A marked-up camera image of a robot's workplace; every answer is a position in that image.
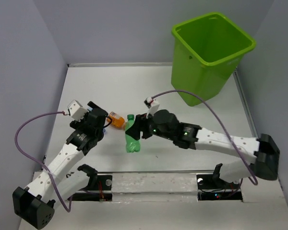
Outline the green plastic bottle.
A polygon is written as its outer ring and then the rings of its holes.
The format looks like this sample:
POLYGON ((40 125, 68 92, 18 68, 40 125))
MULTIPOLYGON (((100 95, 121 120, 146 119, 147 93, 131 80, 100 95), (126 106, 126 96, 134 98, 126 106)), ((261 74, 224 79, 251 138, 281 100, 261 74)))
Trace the green plastic bottle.
POLYGON ((141 144, 139 141, 138 133, 136 133, 134 124, 135 115, 127 115, 127 122, 124 128, 126 141, 125 148, 127 153, 139 152, 141 150, 141 144))

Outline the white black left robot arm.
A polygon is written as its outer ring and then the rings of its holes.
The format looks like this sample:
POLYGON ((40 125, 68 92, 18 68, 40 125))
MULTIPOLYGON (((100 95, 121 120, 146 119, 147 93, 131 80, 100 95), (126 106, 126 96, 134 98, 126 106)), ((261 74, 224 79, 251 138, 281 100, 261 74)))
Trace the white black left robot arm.
POLYGON ((102 197, 102 183, 97 170, 91 166, 83 164, 68 175, 72 167, 104 137, 107 111, 93 102, 87 105, 88 109, 73 100, 67 110, 61 112, 73 119, 70 127, 74 131, 48 166, 41 163, 42 173, 25 188, 17 187, 12 194, 15 214, 37 230, 49 224, 59 205, 70 212, 71 205, 65 201, 72 201, 77 191, 89 193, 96 188, 98 196, 102 197))

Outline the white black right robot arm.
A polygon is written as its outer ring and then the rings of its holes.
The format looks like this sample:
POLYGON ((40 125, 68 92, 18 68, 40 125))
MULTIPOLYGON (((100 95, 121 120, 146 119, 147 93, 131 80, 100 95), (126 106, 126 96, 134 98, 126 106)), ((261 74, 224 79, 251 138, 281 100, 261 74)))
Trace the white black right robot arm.
POLYGON ((237 157, 235 162, 215 167, 211 182, 217 188, 253 176, 268 181, 278 178, 280 150, 270 135, 261 134, 258 138, 226 136, 180 122, 168 110, 159 110, 154 115, 137 115, 134 119, 125 133, 135 140, 155 135, 171 140, 182 149, 209 150, 237 157))

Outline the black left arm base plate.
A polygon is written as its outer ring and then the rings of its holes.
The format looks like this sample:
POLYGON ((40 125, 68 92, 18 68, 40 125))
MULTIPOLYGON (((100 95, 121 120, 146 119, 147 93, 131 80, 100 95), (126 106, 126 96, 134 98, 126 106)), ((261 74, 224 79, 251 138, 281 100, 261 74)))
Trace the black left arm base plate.
POLYGON ((112 201, 112 175, 98 174, 72 196, 72 201, 112 201))

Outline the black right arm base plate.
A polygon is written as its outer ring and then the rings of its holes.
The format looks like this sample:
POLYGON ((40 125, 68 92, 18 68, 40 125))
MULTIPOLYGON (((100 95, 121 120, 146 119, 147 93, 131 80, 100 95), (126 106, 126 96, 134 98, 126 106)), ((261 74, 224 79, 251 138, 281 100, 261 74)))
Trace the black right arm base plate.
POLYGON ((198 201, 242 201, 240 183, 213 181, 212 174, 197 174, 198 201))

